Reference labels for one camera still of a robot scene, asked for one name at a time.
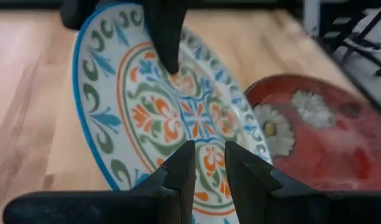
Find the white daisy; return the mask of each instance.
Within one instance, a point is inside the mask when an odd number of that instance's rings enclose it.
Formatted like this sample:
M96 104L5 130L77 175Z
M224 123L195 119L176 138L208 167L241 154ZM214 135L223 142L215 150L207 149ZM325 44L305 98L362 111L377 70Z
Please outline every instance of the white daisy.
M308 91L297 90L291 99L299 116L309 124L325 128L333 125L333 114L326 106L323 96Z
M271 155L288 156L296 142L288 120L270 105L258 105L254 113L264 130Z

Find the ceramic plate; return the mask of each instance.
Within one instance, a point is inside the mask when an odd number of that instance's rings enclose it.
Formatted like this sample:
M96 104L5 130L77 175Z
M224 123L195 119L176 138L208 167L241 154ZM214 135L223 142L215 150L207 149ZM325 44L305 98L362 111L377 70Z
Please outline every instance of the ceramic plate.
M142 182L187 139L196 142L195 223L238 223L223 147L236 141L270 162L253 111L234 78L184 29L180 72L170 75L150 43L143 10L114 4L82 27L73 88L85 137L114 190Z
M274 165L317 189L381 190L381 115L331 84L266 78L247 98Z

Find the red plate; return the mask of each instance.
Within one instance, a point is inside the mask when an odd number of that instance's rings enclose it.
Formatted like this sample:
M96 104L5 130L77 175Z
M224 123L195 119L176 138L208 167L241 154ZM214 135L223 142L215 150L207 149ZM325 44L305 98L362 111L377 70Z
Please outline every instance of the red plate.
M279 75L246 91L275 167L317 189L381 190L381 115L317 79Z

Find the plate center medallion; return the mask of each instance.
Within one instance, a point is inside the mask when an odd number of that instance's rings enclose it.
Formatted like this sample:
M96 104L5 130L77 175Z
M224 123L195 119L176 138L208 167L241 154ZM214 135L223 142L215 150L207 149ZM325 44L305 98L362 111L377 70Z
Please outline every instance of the plate center medallion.
M122 120L134 150L149 173L186 140L196 143L194 209L209 215L232 213L224 142L247 147L232 105L197 61L180 50L180 70L170 75L150 43L133 47L118 71Z

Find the wooden floor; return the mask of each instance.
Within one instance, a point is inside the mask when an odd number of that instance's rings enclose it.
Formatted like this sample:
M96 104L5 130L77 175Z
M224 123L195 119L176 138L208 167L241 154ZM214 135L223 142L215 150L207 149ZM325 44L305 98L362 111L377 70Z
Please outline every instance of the wooden floor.
M190 12L186 24L244 90L272 74L302 73L358 95L283 12ZM73 103L74 40L57 12L0 12L0 223L6 202L26 192L108 189Z

